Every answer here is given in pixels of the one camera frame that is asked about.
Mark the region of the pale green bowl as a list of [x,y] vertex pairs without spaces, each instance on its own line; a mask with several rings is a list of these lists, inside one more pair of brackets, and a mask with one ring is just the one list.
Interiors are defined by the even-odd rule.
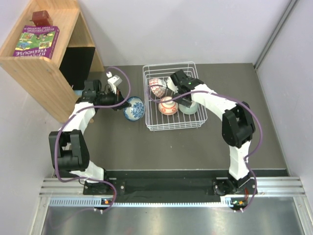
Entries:
[[193,115],[198,110],[198,103],[193,101],[190,107],[179,104],[179,110],[185,115]]

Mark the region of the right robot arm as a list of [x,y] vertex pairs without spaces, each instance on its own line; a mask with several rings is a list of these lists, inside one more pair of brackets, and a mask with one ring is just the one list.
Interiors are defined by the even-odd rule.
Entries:
[[255,132],[255,124],[249,106],[219,96],[204,82],[188,76],[183,70],[170,75],[167,87],[174,92],[178,104],[191,107],[198,103],[215,114],[222,122],[222,138],[229,146],[230,167],[225,180],[213,182],[217,195],[238,194],[249,181],[248,152]]

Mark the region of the red patterned white bowl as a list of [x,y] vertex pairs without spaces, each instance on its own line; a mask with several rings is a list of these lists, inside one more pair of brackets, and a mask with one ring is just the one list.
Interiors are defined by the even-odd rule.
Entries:
[[152,93],[158,98],[162,98],[166,94],[167,85],[163,79],[160,78],[149,79],[149,87]]

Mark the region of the red floral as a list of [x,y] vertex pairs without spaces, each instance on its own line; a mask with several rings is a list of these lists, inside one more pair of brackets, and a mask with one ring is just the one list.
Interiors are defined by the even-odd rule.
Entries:
[[179,105],[172,101],[171,96],[165,96],[160,101],[162,101],[162,103],[158,104],[158,110],[164,115],[173,115],[179,109]]

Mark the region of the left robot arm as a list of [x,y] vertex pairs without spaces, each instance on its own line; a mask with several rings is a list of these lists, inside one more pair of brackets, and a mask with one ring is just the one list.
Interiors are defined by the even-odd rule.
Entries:
[[102,91],[100,80],[85,81],[85,88],[68,121],[59,131],[53,131],[48,136],[56,176],[61,178],[66,172],[76,175],[78,180],[85,180],[85,195],[113,191],[112,183],[106,179],[105,169],[90,160],[84,132],[99,108],[121,110],[130,106],[117,87],[121,82],[121,78],[115,75],[108,79],[108,90]]

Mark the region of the dark blue bottom bowl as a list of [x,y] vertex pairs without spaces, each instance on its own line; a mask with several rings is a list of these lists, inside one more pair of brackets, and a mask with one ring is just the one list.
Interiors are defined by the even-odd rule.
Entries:
[[141,98],[132,96],[128,98],[127,102],[131,105],[123,109],[124,116],[129,121],[138,121],[145,113],[145,105]]

